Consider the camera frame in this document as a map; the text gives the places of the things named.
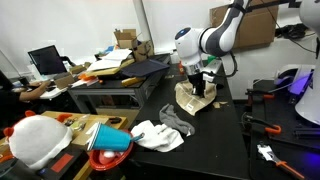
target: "person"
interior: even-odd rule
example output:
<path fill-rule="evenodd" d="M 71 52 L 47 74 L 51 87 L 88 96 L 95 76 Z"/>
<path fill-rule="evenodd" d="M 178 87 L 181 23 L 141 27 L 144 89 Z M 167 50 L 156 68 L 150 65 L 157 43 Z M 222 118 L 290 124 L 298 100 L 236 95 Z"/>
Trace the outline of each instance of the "person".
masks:
<path fill-rule="evenodd" d="M 32 101 L 39 99 L 49 84 L 50 81 L 30 83 L 35 89 L 29 92 L 0 90 L 0 129 L 14 125 L 25 117 L 26 110 L 33 110 Z"/>

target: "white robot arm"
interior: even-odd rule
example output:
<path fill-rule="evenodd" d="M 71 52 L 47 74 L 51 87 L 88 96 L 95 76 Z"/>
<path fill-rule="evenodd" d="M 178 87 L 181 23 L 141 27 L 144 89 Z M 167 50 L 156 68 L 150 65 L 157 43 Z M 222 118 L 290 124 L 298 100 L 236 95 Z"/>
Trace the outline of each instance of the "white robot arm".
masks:
<path fill-rule="evenodd" d="M 180 30 L 175 37 L 175 44 L 181 63 L 185 67 L 193 94 L 203 96 L 203 64 L 201 53 L 222 57 L 233 47 L 236 32 L 251 0 L 233 0 L 229 5 L 223 22 L 217 28 Z"/>

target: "computer monitor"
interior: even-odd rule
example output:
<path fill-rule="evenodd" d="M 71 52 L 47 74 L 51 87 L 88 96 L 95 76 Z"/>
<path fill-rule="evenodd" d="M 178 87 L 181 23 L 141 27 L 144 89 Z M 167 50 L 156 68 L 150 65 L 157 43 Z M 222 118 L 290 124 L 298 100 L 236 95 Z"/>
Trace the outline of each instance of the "computer monitor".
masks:
<path fill-rule="evenodd" d="M 52 75 L 67 72 L 54 45 L 28 52 L 40 74 Z"/>
<path fill-rule="evenodd" d="M 0 90 L 11 90 L 12 87 L 11 81 L 0 70 Z"/>

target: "orange tool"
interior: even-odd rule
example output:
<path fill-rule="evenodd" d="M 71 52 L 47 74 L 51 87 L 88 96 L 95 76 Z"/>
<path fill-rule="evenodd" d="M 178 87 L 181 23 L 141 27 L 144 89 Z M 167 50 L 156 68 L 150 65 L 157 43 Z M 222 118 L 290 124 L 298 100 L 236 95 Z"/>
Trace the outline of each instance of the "orange tool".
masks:
<path fill-rule="evenodd" d="M 281 127 L 278 125 L 269 124 L 266 121 L 263 121 L 262 119 L 253 118 L 252 116 L 245 115 L 243 118 L 243 123 L 256 123 L 266 126 L 265 131 L 269 134 L 280 134 L 281 133 Z"/>
<path fill-rule="evenodd" d="M 305 177 L 300 174 L 298 171 L 287 165 L 287 162 L 281 161 L 272 151 L 270 146 L 266 146 L 263 143 L 259 144 L 258 146 L 258 152 L 263 155 L 263 157 L 267 161 L 273 161 L 276 163 L 276 166 L 281 168 L 282 170 L 286 171 L 287 173 L 291 174 L 293 177 L 299 180 L 305 179 Z"/>

